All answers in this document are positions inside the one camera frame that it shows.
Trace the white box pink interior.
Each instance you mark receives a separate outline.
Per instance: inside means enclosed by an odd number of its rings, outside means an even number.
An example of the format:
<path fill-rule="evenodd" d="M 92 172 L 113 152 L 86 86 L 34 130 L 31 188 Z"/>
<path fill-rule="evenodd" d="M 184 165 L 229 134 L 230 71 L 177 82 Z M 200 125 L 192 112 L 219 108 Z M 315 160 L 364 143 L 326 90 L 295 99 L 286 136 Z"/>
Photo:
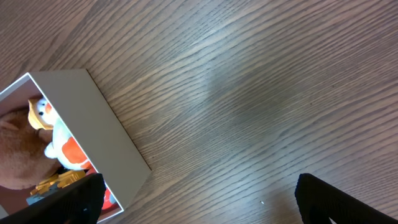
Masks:
<path fill-rule="evenodd" d="M 118 206 L 99 216 L 103 223 L 127 209 L 150 168 L 85 69 L 28 72 L 1 92 L 1 113 L 45 97 L 76 139 Z"/>

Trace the red grey toy ball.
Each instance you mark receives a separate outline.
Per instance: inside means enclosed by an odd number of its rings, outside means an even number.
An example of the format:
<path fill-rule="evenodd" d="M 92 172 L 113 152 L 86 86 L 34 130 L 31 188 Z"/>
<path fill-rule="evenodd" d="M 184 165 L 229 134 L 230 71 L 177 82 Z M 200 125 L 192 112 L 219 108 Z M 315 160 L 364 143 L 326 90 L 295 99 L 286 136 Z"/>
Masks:
<path fill-rule="evenodd" d="M 114 195 L 111 193 L 109 190 L 108 186 L 105 185 L 106 190 L 104 193 L 104 202 L 102 206 L 102 211 L 108 211 L 108 210 L 113 210 L 115 208 L 119 207 L 119 204 L 117 203 Z"/>

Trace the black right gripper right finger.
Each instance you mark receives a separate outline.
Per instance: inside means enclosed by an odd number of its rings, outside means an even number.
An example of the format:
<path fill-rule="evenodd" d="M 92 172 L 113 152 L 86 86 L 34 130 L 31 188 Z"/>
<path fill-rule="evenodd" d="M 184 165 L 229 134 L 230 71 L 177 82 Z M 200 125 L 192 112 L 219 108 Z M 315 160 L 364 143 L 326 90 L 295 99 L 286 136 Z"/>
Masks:
<path fill-rule="evenodd" d="M 397 224 L 312 174 L 299 175 L 295 198 L 304 224 Z"/>

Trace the yellow toy excavator truck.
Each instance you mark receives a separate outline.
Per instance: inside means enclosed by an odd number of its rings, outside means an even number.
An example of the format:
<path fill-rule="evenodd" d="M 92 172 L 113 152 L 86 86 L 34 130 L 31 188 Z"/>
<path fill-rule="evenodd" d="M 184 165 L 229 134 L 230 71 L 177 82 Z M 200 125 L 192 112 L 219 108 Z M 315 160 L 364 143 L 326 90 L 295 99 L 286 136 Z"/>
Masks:
<path fill-rule="evenodd" d="M 83 170 L 69 170 L 62 174 L 54 174 L 50 178 L 36 185 L 30 192 L 30 196 L 26 198 L 26 202 L 28 205 L 32 205 L 33 203 L 36 203 L 84 178 L 84 176 L 85 171 Z"/>

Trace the brown plush bear toy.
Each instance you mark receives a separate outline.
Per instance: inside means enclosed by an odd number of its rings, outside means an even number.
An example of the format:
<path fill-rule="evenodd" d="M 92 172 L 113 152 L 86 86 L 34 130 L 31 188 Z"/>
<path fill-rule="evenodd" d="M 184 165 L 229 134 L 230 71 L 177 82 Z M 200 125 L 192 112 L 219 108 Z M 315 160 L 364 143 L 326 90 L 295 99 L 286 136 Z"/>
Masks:
<path fill-rule="evenodd" d="M 35 186 L 61 167 L 58 160 L 44 154 L 52 131 L 34 129 L 28 113 L 22 108 L 1 116 L 1 186 L 7 189 Z"/>

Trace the white plush duck toy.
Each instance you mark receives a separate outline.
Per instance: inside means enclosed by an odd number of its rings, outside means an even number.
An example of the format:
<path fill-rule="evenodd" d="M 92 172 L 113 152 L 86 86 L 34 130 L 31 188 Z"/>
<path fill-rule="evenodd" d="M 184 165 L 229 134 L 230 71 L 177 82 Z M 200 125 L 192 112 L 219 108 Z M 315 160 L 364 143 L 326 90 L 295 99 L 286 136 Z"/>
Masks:
<path fill-rule="evenodd" d="M 52 131 L 52 141 L 44 154 L 50 159 L 57 159 L 66 169 L 91 169 L 90 160 L 47 99 L 29 99 L 28 103 L 30 125 L 36 130 Z"/>

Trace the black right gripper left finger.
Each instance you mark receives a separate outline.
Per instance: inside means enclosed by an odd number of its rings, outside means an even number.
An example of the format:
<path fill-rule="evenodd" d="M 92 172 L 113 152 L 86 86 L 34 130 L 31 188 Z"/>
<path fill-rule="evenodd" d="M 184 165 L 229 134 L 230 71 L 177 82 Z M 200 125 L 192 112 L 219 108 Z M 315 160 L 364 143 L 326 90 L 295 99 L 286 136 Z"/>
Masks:
<path fill-rule="evenodd" d="M 1 224 L 96 224 L 106 186 L 101 174 L 90 174 L 27 208 L 1 219 Z"/>

